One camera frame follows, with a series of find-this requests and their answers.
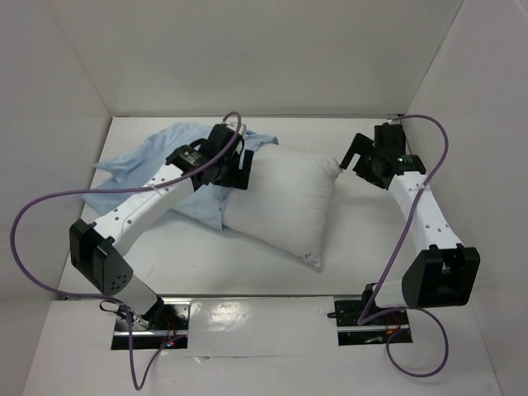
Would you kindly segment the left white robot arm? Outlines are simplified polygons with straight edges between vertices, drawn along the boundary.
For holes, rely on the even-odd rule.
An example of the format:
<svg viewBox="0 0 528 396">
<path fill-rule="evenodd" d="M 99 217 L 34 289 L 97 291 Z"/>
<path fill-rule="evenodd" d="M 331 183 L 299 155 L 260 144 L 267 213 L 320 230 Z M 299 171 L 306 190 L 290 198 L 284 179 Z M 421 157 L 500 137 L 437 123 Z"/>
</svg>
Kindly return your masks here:
<svg viewBox="0 0 528 396">
<path fill-rule="evenodd" d="M 203 186 L 248 188 L 254 152 L 226 124 L 209 136 L 174 149 L 154 173 L 146 190 L 111 212 L 69 229 L 73 266 L 103 295 L 118 299 L 142 328 L 157 327 L 166 313 L 162 298 L 138 278 L 125 255 L 139 236 L 180 201 Z"/>
</svg>

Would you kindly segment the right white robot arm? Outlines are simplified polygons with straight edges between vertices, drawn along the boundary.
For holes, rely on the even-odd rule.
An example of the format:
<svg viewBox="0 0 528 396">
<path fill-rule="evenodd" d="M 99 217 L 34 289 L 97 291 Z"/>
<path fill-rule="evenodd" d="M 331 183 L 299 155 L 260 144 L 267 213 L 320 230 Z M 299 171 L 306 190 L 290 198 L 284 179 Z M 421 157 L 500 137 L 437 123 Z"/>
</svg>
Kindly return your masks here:
<svg viewBox="0 0 528 396">
<path fill-rule="evenodd" d="M 434 176 L 419 156 L 406 152 L 399 124 L 375 127 L 369 138 L 356 134 L 340 166 L 386 190 L 406 219 L 402 234 L 378 282 L 362 295 L 358 323 L 379 323 L 401 309 L 464 306 L 469 302 L 480 265 L 475 247 L 468 247 L 449 226 L 430 187 Z M 405 239 L 417 255 L 399 280 L 388 275 Z"/>
</svg>

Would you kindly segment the white pillow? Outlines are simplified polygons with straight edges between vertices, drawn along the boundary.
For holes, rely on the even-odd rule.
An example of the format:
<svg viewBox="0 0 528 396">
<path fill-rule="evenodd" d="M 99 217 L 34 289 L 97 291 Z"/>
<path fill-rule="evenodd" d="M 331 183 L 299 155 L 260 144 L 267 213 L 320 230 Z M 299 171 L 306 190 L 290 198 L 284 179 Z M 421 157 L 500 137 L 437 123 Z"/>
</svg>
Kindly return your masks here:
<svg viewBox="0 0 528 396">
<path fill-rule="evenodd" d="M 266 144 L 252 160 L 246 190 L 232 190 L 223 225 L 322 266 L 323 231 L 338 176 L 337 160 Z"/>
</svg>

